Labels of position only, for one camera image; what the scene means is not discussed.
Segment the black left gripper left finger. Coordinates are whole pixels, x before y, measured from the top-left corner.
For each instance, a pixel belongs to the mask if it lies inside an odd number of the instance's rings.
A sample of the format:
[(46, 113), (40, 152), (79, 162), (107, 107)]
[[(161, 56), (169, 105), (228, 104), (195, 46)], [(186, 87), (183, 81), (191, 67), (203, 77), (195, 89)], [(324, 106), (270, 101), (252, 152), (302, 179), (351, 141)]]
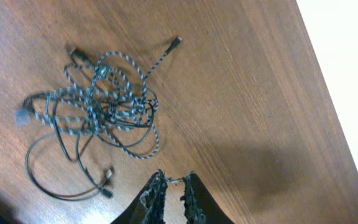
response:
[(165, 224), (167, 181), (161, 170), (152, 174), (131, 204), (111, 224)]

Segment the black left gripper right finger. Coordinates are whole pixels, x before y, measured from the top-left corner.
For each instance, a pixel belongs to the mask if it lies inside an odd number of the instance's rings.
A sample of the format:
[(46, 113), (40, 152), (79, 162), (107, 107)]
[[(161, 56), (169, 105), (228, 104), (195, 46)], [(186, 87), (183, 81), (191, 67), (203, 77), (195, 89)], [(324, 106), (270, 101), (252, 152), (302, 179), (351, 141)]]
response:
[(190, 224), (234, 224), (223, 212), (204, 183), (195, 173), (183, 178), (186, 222)]

